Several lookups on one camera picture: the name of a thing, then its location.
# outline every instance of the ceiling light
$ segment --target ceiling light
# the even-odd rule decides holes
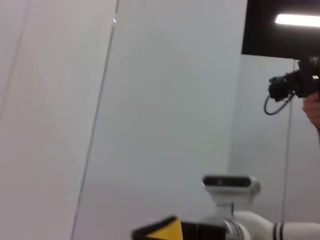
[[[320,27],[320,16],[279,14],[276,24]]]

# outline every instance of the hand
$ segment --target hand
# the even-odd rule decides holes
[[[311,94],[303,100],[303,111],[310,122],[320,130],[320,99],[318,92]]]

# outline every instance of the black ceiling panel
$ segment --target black ceiling panel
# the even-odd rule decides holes
[[[276,24],[278,14],[320,16],[320,0],[248,0],[242,54],[289,59],[320,54],[320,27]]]

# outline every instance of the black camera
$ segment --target black camera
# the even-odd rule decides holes
[[[276,76],[269,80],[269,96],[264,103],[264,112],[267,115],[279,113],[294,96],[305,98],[313,93],[320,93],[320,57],[310,56],[302,59],[298,63],[299,70],[287,73],[284,76]],[[276,102],[285,101],[285,103],[275,112],[267,111],[269,99]]]

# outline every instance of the white wall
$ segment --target white wall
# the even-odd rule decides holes
[[[285,220],[320,223],[319,137],[302,110],[303,100],[292,102]]]
[[[214,213],[200,181],[227,172],[245,9],[120,1],[76,240]]]
[[[115,1],[0,2],[0,238],[67,240]]]
[[[282,217],[290,107],[268,116],[263,106],[269,79],[290,73],[293,67],[292,59],[241,56],[229,172],[258,178],[261,194],[249,209],[271,221]],[[269,112],[280,104],[271,100]]]

